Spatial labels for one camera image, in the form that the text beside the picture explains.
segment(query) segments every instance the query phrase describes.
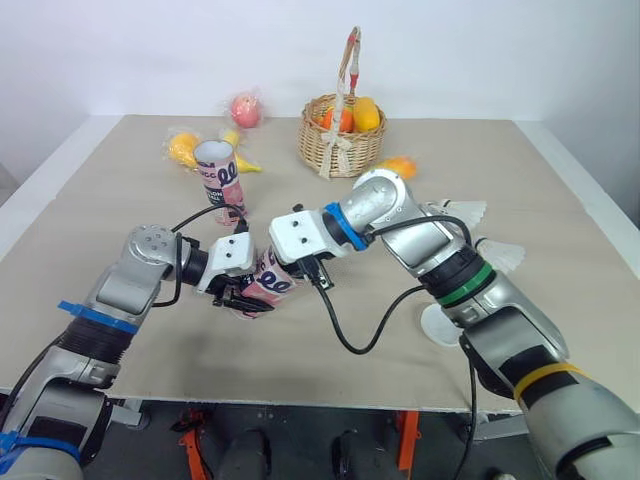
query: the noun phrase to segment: yellow fruit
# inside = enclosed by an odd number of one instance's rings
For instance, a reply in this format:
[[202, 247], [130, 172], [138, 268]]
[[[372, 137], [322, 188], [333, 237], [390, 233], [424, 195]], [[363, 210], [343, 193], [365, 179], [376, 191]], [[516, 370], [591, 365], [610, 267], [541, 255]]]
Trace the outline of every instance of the yellow fruit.
[[418, 173], [416, 162], [406, 155], [387, 158], [373, 168], [386, 168], [400, 175], [403, 180], [413, 178]]
[[368, 132], [380, 126], [380, 113], [373, 99], [370, 97], [356, 98], [356, 103], [353, 106], [353, 120], [358, 132]]
[[189, 168], [196, 169], [198, 165], [193, 156], [193, 149], [199, 143], [200, 139], [193, 133], [179, 133], [169, 142], [169, 157]]
[[240, 143], [240, 134], [235, 130], [228, 129], [222, 132], [222, 140], [230, 143], [235, 149]]
[[236, 165], [238, 165], [238, 171], [240, 173], [249, 173], [249, 172], [261, 172], [262, 167], [258, 167], [257, 165], [253, 165], [252, 163], [247, 162], [242, 155], [238, 152], [236, 155]]

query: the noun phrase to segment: yellow tape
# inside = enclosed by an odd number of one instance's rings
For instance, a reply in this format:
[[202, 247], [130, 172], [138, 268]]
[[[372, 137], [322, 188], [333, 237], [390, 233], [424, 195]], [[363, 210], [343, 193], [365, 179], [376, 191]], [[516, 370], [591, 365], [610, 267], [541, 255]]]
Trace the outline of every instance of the yellow tape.
[[513, 398], [515, 398], [516, 402], [520, 403], [520, 397], [522, 396], [522, 392], [524, 392], [530, 385], [537, 382], [541, 378], [546, 377], [547, 375], [551, 375], [552, 373], [557, 372], [575, 372], [579, 373], [583, 377], [587, 375], [580, 370], [575, 365], [571, 365], [570, 363], [552, 363], [551, 365], [545, 365], [544, 367], [540, 367], [537, 370], [525, 375], [516, 385], [516, 388], [513, 389]]

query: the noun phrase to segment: wicker basket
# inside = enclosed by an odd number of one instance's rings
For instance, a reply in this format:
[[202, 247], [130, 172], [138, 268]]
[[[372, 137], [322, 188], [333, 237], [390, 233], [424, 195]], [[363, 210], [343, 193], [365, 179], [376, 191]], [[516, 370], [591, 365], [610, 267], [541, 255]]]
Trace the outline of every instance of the wicker basket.
[[[338, 74], [337, 94], [323, 95], [311, 100], [302, 111], [302, 122], [298, 131], [298, 154], [302, 160], [325, 178], [355, 177], [376, 162], [382, 148], [387, 121], [384, 112], [378, 108], [380, 126], [369, 132], [339, 132], [343, 105], [353, 106], [355, 88], [358, 82], [358, 56], [360, 52], [360, 29], [355, 27], [349, 35]], [[351, 91], [343, 93], [347, 63], [351, 62]], [[323, 116], [334, 106], [331, 129], [326, 129], [313, 121]]]

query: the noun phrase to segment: can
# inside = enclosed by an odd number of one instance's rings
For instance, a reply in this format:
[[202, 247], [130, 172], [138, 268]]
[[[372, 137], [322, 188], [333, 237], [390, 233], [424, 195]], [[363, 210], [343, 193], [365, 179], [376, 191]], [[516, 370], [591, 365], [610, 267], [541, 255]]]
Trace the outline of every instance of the can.
[[[257, 298], [275, 307], [295, 290], [299, 282], [282, 268], [270, 246], [258, 257], [255, 273], [244, 277], [242, 296]], [[239, 314], [241, 318], [248, 319], [259, 315], [248, 312]]]
[[[246, 215], [233, 146], [224, 141], [207, 140], [194, 149], [193, 156], [211, 205], [229, 203], [237, 206], [242, 214]], [[227, 226], [239, 220], [238, 213], [229, 208], [221, 208], [214, 218], [218, 223]]]

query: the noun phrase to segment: green ring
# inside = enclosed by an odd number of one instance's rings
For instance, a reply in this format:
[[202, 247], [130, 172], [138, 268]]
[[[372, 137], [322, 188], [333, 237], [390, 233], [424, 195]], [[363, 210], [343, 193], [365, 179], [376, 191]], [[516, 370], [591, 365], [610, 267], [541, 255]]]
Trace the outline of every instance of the green ring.
[[457, 302], [465, 295], [473, 292], [476, 288], [478, 288], [482, 283], [491, 275], [493, 272], [493, 268], [487, 262], [484, 263], [484, 266], [476, 273], [473, 277], [467, 281], [464, 285], [459, 288], [456, 288], [453, 292], [445, 295], [444, 297], [436, 298], [438, 303], [443, 307], [447, 307], [452, 303]]

